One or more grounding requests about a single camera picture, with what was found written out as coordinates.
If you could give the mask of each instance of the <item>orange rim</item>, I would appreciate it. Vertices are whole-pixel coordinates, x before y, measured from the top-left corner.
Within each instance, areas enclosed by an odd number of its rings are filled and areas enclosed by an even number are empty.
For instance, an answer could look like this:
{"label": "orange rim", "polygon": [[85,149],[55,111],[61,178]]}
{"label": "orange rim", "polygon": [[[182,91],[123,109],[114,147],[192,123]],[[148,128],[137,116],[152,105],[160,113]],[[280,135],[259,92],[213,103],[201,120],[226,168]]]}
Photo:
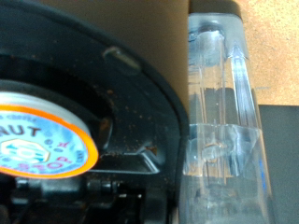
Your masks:
{"label": "orange rim", "polygon": [[16,171],[13,169],[5,168],[0,165],[0,170],[1,173],[8,174],[8,175],[14,175],[14,176],[23,176],[23,177],[30,177],[30,178],[42,178],[42,179],[59,179],[59,178],[67,178],[75,175],[81,175],[85,173],[86,171],[90,170],[91,168],[94,167],[94,165],[97,163],[98,158],[99,158],[99,153],[97,151],[97,148],[91,139],[89,135],[87,135],[83,130],[81,130],[79,127],[76,125],[70,124],[66,122],[65,120],[52,115],[50,113],[38,110],[38,109],[33,109],[31,107],[23,106],[23,105],[0,105],[0,111],[11,111],[11,112],[23,112],[31,115],[36,115],[44,119],[49,119],[51,121],[54,121],[56,123],[59,123],[63,125],[65,128],[73,131],[83,142],[85,147],[87,148],[88,151],[88,159],[84,163],[83,166],[78,168],[77,170],[69,171],[66,173],[62,174],[57,174],[57,175],[34,175],[34,174],[29,174],[26,172],[21,172],[21,171]]}

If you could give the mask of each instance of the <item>wooden surface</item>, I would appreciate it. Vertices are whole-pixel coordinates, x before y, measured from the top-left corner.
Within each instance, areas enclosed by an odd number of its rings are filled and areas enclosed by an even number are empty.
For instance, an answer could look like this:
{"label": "wooden surface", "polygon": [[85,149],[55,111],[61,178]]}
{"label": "wooden surface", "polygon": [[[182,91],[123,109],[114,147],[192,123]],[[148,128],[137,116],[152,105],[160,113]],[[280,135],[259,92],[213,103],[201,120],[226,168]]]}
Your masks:
{"label": "wooden surface", "polygon": [[260,105],[299,105],[299,0],[235,0]]}

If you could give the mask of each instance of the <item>black lid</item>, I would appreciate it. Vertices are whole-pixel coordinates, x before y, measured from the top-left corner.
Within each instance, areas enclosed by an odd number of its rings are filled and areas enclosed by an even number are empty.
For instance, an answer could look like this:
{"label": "black lid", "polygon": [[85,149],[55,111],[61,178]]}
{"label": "black lid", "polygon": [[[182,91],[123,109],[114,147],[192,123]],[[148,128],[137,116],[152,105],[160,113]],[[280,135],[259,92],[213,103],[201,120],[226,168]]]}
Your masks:
{"label": "black lid", "polygon": [[228,13],[242,19],[239,5],[232,0],[190,0],[189,13]]}

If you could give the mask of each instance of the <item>plastic container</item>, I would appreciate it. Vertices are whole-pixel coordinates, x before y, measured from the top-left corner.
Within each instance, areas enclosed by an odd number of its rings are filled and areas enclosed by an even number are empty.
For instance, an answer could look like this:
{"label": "plastic container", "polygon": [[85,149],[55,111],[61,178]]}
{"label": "plastic container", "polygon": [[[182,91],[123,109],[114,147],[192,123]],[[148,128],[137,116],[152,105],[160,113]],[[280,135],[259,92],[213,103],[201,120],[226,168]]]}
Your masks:
{"label": "plastic container", "polygon": [[180,223],[274,223],[242,20],[189,17],[190,141]]}

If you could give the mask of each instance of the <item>round label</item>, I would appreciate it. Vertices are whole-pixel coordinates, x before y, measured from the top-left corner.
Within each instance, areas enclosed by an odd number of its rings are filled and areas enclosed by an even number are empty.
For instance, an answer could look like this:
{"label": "round label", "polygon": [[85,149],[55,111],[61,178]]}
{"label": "round label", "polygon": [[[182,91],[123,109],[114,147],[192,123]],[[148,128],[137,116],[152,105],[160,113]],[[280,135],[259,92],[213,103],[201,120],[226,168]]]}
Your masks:
{"label": "round label", "polygon": [[98,152],[91,137],[52,114],[0,105],[0,172],[32,178],[64,178],[91,169]]}

